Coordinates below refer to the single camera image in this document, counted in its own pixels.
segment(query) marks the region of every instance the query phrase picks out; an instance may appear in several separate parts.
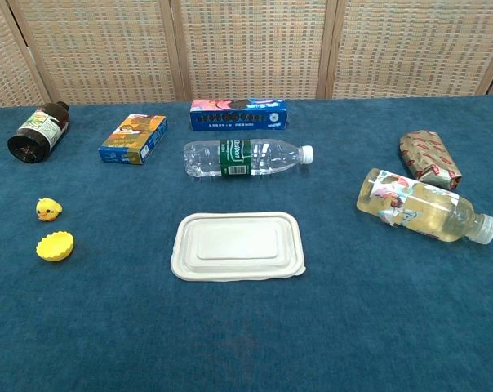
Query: bottle cap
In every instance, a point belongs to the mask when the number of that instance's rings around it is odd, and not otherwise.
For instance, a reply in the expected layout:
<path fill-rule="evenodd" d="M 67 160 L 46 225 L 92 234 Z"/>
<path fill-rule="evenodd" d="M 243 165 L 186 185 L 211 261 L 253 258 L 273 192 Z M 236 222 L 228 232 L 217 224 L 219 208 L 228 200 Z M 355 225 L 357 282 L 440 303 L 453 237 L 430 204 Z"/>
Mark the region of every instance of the bottle cap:
<path fill-rule="evenodd" d="M 309 165 L 313 161 L 313 147 L 311 145 L 304 145 L 301 147 L 303 151 L 303 158 L 301 159 L 301 163 L 305 165 Z"/>
<path fill-rule="evenodd" d="M 63 101 L 59 100 L 58 102 L 56 102 L 59 106 L 61 106 L 62 108 L 64 108 L 65 110 L 69 111 L 69 106 L 64 103 Z"/>
<path fill-rule="evenodd" d="M 472 241 L 476 243 L 481 243 L 482 245 L 487 245 L 493 239 L 493 216 L 482 214 L 484 216 L 484 221 L 482 222 L 481 229 L 474 236 L 469 237 Z"/>

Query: yellow toy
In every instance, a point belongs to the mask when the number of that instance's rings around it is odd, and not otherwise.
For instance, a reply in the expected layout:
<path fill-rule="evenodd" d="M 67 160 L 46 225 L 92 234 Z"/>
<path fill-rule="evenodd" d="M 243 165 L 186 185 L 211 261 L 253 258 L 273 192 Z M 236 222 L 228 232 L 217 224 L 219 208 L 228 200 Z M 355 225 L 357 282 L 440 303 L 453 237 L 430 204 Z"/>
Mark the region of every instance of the yellow toy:
<path fill-rule="evenodd" d="M 51 222 L 56 219 L 58 214 L 63 211 L 61 205 L 51 198 L 40 198 L 36 204 L 36 214 L 38 219 L 43 222 Z"/>
<path fill-rule="evenodd" d="M 36 254 L 43 260 L 60 261 L 70 255 L 73 247 L 73 235 L 66 231 L 58 231 L 42 238 L 36 246 Z"/>

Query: plastic water bottle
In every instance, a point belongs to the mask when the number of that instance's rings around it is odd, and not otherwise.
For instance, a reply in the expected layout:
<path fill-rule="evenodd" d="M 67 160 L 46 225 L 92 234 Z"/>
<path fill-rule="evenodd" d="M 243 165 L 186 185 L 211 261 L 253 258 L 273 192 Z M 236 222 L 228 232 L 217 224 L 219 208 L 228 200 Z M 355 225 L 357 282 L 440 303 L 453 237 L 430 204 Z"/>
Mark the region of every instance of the plastic water bottle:
<path fill-rule="evenodd" d="M 273 139 L 194 141 L 184 147 L 185 170 L 194 177 L 258 176 L 312 161 L 311 145 Z"/>
<path fill-rule="evenodd" d="M 370 170 L 357 206 L 391 226 L 405 226 L 441 241 L 468 237 L 487 245 L 493 239 L 493 216 L 477 214 L 458 194 L 389 171 Z"/>

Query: container lid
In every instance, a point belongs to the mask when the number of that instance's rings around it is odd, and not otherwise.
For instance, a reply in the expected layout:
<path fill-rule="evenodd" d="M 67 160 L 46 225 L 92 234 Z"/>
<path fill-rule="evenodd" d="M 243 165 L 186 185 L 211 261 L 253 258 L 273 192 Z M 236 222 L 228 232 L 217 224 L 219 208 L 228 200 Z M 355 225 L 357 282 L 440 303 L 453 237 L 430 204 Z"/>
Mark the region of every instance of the container lid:
<path fill-rule="evenodd" d="M 474 235 L 468 235 L 468 238 L 476 243 L 487 245 L 493 239 L 493 216 L 482 214 L 483 221 L 481 229 Z"/>
<path fill-rule="evenodd" d="M 303 160 L 301 163 L 309 165 L 313 161 L 313 147 L 311 145 L 304 145 L 301 147 L 303 151 Z"/>
<path fill-rule="evenodd" d="M 301 275 L 299 226 L 285 212 L 192 214 L 178 227 L 171 268 L 184 280 L 215 282 Z"/>

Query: snack wrapper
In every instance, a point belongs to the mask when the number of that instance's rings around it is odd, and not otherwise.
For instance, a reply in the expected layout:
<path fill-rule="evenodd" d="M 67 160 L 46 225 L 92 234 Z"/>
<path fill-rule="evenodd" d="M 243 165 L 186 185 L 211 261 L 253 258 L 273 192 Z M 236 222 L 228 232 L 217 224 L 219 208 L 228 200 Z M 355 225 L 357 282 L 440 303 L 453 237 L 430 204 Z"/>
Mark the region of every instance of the snack wrapper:
<path fill-rule="evenodd" d="M 454 189 L 462 174 L 436 132 L 405 134 L 399 142 L 402 160 L 416 180 L 443 189 Z"/>

